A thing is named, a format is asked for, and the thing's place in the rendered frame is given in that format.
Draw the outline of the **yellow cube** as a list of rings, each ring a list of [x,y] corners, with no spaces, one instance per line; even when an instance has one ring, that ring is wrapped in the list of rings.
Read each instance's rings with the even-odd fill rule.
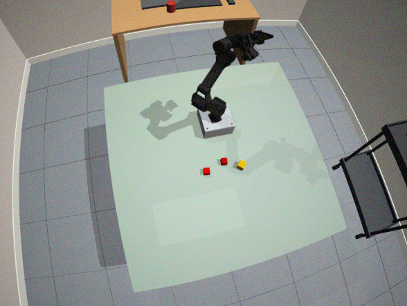
[[[237,169],[242,171],[244,169],[245,165],[246,165],[246,162],[239,160]]]

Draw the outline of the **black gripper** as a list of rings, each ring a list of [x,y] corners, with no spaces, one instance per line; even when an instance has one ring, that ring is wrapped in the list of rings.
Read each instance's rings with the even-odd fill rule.
[[[273,38],[273,35],[263,33],[262,30],[256,30],[254,33],[242,33],[234,35],[233,41],[237,48],[244,50],[249,47],[254,47],[255,44],[264,44],[265,40],[271,38]]]

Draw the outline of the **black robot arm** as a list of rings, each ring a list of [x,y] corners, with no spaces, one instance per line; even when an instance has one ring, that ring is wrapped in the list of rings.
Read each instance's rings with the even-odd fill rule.
[[[230,66],[230,63],[234,62],[236,59],[235,52],[232,51],[232,48],[237,48],[234,45],[233,36],[230,35],[223,39],[217,40],[213,43],[213,49],[215,51],[216,62],[210,69],[210,72],[204,78],[203,82],[198,85],[197,91],[192,94],[191,98],[191,105],[196,107],[202,112],[209,111],[209,119],[211,123],[216,123],[222,120],[222,116],[225,113],[226,109],[226,102],[221,100],[220,98],[216,97],[212,100],[211,98],[211,89],[214,85],[217,78],[220,76],[222,71],[225,67]],[[249,47],[247,49],[239,49],[239,51],[243,51],[243,60],[251,61],[255,59],[259,54],[255,50],[254,47]],[[205,98],[197,94],[197,92],[201,92],[205,95]]]

